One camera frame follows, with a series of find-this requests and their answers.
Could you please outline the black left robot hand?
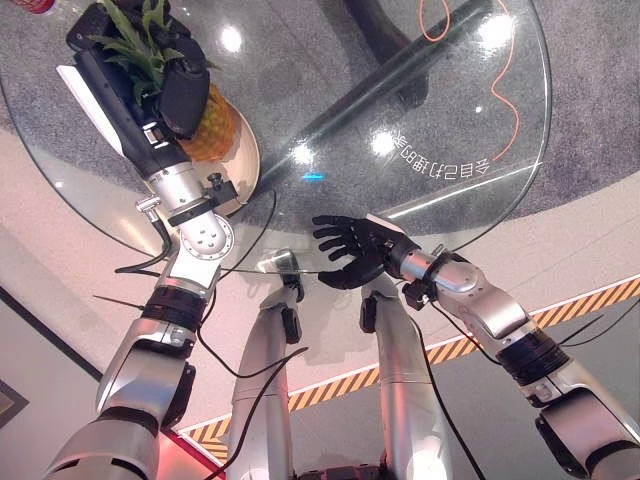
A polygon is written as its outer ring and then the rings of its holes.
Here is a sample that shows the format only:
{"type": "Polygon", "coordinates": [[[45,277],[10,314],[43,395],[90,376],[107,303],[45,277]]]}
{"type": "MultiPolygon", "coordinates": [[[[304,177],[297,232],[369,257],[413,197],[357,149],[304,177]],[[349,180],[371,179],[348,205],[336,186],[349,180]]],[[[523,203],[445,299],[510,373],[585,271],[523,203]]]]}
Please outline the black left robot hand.
{"type": "Polygon", "coordinates": [[[57,72],[107,143],[138,174],[188,161],[181,147],[203,118],[209,62],[167,1],[90,4],[66,35],[57,72]]]}

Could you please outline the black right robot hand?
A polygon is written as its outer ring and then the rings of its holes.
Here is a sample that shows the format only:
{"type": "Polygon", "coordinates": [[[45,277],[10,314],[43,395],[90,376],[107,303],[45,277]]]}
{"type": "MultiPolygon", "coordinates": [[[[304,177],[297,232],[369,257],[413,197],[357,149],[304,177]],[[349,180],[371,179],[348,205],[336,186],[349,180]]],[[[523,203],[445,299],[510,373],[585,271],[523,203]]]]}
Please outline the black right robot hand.
{"type": "Polygon", "coordinates": [[[318,248],[321,252],[330,251],[330,261],[352,257],[341,269],[317,274],[320,282],[338,290],[362,287],[382,273],[402,279],[403,261],[421,249],[404,232],[368,218],[320,215],[313,217],[312,223],[316,226],[313,237],[325,238],[318,248]]]}

